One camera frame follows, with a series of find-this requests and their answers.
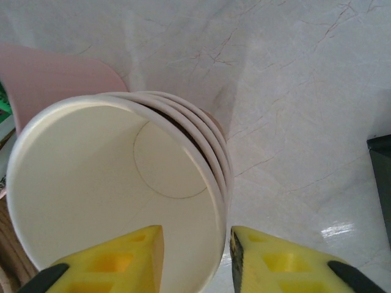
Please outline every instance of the wooden surface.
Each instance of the wooden surface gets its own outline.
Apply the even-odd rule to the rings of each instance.
[[[0,292],[16,292],[37,273],[13,230],[6,197],[0,200]]]

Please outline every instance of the marble veining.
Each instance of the marble veining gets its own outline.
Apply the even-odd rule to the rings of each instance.
[[[390,1],[0,0],[0,27],[210,111],[235,167],[229,225],[333,253],[391,290],[366,146],[391,133]],[[227,249],[206,292],[233,292]]]

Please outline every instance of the marble surface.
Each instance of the marble surface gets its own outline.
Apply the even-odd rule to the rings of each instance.
[[[391,133],[388,0],[0,0],[0,40],[95,57],[210,111],[228,224],[333,253],[391,291],[366,140]],[[230,257],[206,292],[233,292]]]

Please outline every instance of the yellow plastic block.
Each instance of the yellow plastic block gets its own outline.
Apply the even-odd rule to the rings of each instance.
[[[163,229],[149,226],[56,261],[69,269],[46,293],[156,293]]]
[[[242,226],[230,241],[235,292],[353,293],[327,265],[340,258]]]

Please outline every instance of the paper cup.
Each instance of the paper cup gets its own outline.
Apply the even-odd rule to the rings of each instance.
[[[70,98],[33,118],[11,154],[7,197],[38,269],[159,224],[161,292],[198,292],[224,249],[224,200],[200,152],[162,116],[120,98]]]

